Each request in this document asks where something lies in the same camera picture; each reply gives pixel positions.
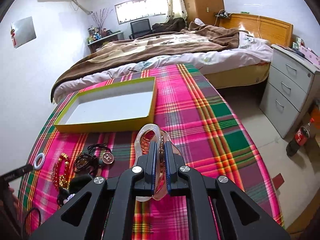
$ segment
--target tiled floor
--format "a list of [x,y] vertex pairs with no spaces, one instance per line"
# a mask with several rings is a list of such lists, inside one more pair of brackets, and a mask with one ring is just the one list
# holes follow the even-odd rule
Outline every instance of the tiled floor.
[[305,209],[320,187],[320,156],[302,149],[292,158],[283,140],[259,109],[259,96],[252,87],[219,91],[229,103],[258,148],[270,176],[281,173],[284,184],[277,190],[285,227]]

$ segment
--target pink box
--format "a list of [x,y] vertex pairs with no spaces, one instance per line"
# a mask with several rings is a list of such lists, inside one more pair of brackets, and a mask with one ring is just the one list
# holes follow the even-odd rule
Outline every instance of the pink box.
[[300,46],[299,49],[313,65],[320,69],[320,58],[313,54],[310,50],[306,49],[303,46]]

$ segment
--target nightstand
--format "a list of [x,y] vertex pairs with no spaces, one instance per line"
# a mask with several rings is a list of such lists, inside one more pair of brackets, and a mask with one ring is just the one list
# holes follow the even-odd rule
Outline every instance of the nightstand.
[[260,109],[284,138],[308,111],[320,88],[320,70],[296,53],[271,47],[273,59]]

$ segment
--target bottle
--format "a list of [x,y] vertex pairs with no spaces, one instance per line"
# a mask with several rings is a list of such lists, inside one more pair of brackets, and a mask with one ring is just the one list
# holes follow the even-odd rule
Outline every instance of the bottle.
[[295,155],[300,147],[310,138],[310,126],[314,121],[315,120],[311,118],[307,125],[300,127],[291,142],[288,143],[286,150],[289,157]]

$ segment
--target black office chair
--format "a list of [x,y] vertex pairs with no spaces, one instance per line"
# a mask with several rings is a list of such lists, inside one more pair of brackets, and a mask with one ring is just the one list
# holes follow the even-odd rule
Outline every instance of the black office chair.
[[140,38],[152,34],[149,19],[142,19],[135,22],[130,22],[132,35],[130,39]]

